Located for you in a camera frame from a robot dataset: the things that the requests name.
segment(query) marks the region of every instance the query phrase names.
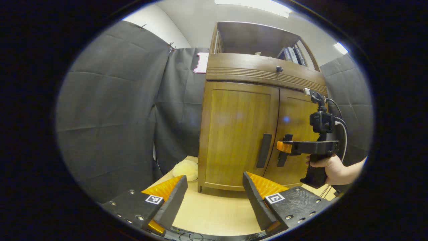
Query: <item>yellow plush toy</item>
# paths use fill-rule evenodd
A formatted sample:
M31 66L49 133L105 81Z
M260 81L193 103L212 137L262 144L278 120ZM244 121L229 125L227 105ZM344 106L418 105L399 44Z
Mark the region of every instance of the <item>yellow plush toy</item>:
M187 181L194 181L198 179L198 164L194 161L184 159L174 166L172 175L174 177L186 175Z

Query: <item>cabinet door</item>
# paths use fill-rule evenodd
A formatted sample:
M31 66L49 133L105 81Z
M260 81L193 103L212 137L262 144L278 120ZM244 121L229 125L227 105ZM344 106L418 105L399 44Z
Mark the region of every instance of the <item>cabinet door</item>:
M272 151L279 89L206 82L199 141L199 186L244 191L244 171L262 176ZM257 168L264 134L266 160Z
M279 99L275 144L282 141L285 134L292 134L293 141L316 141L318 133L314 133L309 125L309 115L317 111L318 105L302 92L289 89L280 89ZM278 155L275 145L264 177L287 187L301 185L300 179L306 176L305 157L308 154L288 156L283 167L277 166Z

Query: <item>wooden cabinet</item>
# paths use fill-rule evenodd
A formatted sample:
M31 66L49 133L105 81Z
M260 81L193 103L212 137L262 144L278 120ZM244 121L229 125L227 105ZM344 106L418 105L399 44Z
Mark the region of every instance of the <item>wooden cabinet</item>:
M278 120L279 90L254 84L207 82L199 142L199 185L243 191L244 170L262 176L257 167L264 134L272 152Z
M313 69L271 57L282 47L298 42L306 48ZM258 51L262 56L254 55ZM283 71L277 72L277 66ZM288 187L301 185L306 155L289 156L285 165L278 167L276 142L285 134L293 134L295 141L318 137L309 125L309 115L317 111L317 105L303 89L326 96L327 89L304 41L269 26L219 22L213 33L206 79L199 191L202 187L244 191L244 171Z

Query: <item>hand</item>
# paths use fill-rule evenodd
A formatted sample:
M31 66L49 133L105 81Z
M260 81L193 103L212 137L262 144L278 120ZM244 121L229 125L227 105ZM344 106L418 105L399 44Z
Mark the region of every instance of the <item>hand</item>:
M308 165L309 156L306 157L306 160L306 165ZM346 167L336 154L317 162L311 162L311 166L325 167L325 173L327 174L327 179L325 180L326 184L345 185L351 183L346 173Z

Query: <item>fabric backdrop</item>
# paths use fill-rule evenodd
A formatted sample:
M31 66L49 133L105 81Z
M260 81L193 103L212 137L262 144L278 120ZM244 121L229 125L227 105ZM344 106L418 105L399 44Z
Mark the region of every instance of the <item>fabric backdrop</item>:
M320 69L325 77L328 97L337 103L348 126L348 147L343 164L350 166L368 155L372 142L375 120L368 80L349 54L322 65ZM340 116L331 103L329 110L335 116ZM345 139L341 126L335 127L331 138L340 140L341 150L344 149ZM336 190L345 190L349 185L333 187Z
M156 159L164 174L186 156L198 156L205 74L194 73L199 52L179 48L169 55L156 98Z
M62 85L56 130L63 159L80 186L106 202L160 178L153 160L155 97L166 42L120 21L79 55Z

